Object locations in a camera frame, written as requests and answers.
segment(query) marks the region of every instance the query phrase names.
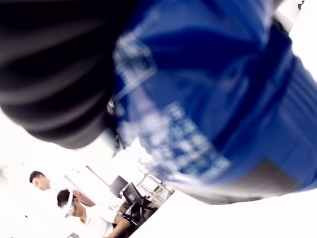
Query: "black hair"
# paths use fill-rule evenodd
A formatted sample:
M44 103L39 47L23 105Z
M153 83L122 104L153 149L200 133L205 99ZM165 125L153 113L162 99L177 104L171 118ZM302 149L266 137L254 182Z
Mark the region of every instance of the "black hair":
M57 205L59 207L62 207L62 205L67 203L68 199L69 199L69 195L70 195L70 193L69 193L68 189L60 191L57 195Z
M42 174L40 171L33 171L31 174L30 174L30 183L32 183L33 179L34 178L37 178L38 176L42 175L43 177L45 177L44 174Z

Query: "black chair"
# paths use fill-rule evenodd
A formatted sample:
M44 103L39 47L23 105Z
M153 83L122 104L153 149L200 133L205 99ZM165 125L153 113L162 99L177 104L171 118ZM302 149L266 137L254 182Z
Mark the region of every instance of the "black chair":
M158 209L157 207L153 208L147 206L150 201L141 196L133 183L130 183L125 188L123 196L130 207L122 216L126 218L136 229L139 228Z

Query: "desk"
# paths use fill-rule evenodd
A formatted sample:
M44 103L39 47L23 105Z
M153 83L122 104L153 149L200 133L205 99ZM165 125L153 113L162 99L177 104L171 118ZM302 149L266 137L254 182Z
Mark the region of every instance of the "desk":
M230 205L176 191L131 238L315 238L317 189Z
M296 22L289 33L293 52L317 81L317 1L305 0Z

